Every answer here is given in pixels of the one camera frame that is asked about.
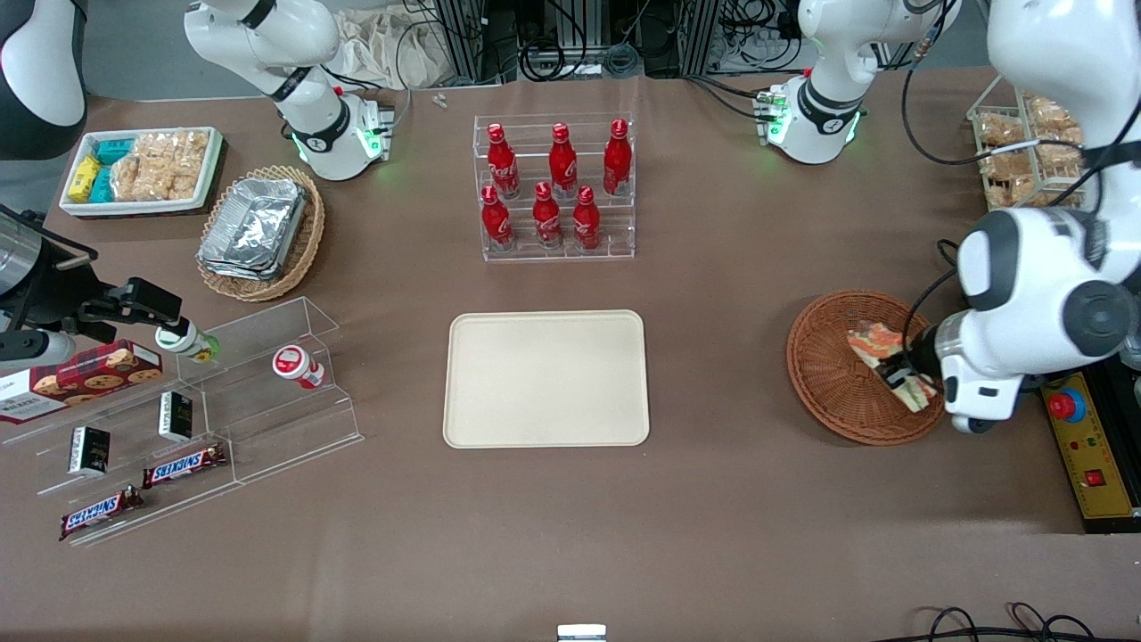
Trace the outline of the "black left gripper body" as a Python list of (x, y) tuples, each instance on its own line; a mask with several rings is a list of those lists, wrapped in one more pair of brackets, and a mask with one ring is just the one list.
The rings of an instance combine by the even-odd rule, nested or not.
[(907, 361), (919, 374), (941, 373), (940, 358), (936, 350), (938, 330), (938, 325), (926, 326), (908, 343)]

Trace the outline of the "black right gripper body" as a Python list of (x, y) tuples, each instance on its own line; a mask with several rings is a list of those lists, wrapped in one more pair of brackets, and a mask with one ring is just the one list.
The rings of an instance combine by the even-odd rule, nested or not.
[(66, 247), (48, 239), (39, 241), (39, 255), (29, 274), (25, 295), (25, 325), (50, 332), (84, 333), (102, 320), (97, 303), (103, 282), (94, 273), (97, 253), (89, 249)]

